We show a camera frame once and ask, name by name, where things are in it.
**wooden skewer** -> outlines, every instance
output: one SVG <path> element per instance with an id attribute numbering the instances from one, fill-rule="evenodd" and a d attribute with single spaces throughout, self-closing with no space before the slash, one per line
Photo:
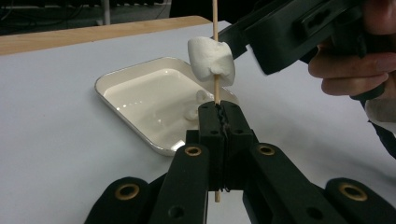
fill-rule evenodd
<path id="1" fill-rule="evenodd" d="M 213 38 L 216 41 L 219 41 L 219 32 L 218 32 L 218 0 L 213 0 Z M 215 77 L 215 104 L 220 104 L 220 94 L 219 94 L 219 80 L 220 75 L 214 75 Z"/>

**metal tray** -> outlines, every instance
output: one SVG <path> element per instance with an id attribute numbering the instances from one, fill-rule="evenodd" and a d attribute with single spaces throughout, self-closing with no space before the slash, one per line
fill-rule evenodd
<path id="1" fill-rule="evenodd" d="M 164 156 L 174 156 L 186 131 L 198 129 L 198 120 L 186 115 L 203 101 L 213 101 L 213 88 L 213 82 L 200 82 L 188 63 L 170 57 L 111 72 L 95 82 L 107 105 Z M 238 104 L 225 88 L 220 98 Z"/>

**white marshmallow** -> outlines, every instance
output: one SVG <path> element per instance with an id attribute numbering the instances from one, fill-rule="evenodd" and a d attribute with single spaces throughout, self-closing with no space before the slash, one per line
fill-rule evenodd
<path id="1" fill-rule="evenodd" d="M 213 94 L 210 94 L 209 92 L 203 90 L 198 90 L 198 92 L 195 94 L 195 99 L 200 105 L 209 101 L 213 101 L 213 98 Z"/>
<path id="2" fill-rule="evenodd" d="M 196 120 L 198 119 L 198 107 L 199 105 L 186 105 L 184 107 L 184 118 L 188 120 Z"/>
<path id="3" fill-rule="evenodd" d="M 235 79 L 233 54 L 227 43 L 198 36 L 188 42 L 192 72 L 200 81 L 220 75 L 220 86 L 232 86 Z"/>

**white table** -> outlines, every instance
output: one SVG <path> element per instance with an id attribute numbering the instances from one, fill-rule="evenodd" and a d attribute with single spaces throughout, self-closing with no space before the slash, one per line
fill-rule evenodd
<path id="1" fill-rule="evenodd" d="M 113 181 L 150 182 L 172 158 L 154 152 L 94 91 L 101 75 L 164 56 L 188 61 L 198 25 L 0 56 L 0 223 L 83 223 Z M 249 51 L 229 88 L 250 127 L 315 184 L 358 180 L 396 206 L 396 161 L 358 102 L 331 97 L 296 63 L 265 77 Z M 208 223 L 247 223 L 241 192 L 210 199 Z"/>

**wooden edge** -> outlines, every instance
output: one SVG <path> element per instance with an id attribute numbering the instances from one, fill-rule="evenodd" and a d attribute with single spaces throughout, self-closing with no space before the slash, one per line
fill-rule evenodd
<path id="1" fill-rule="evenodd" d="M 172 30 L 211 21 L 199 17 L 178 17 L 153 21 L 135 21 L 105 26 L 94 26 L 60 31 L 32 33 L 26 35 L 0 36 L 0 55 L 51 49 L 73 44 L 87 43 L 127 35 L 142 35 Z"/>

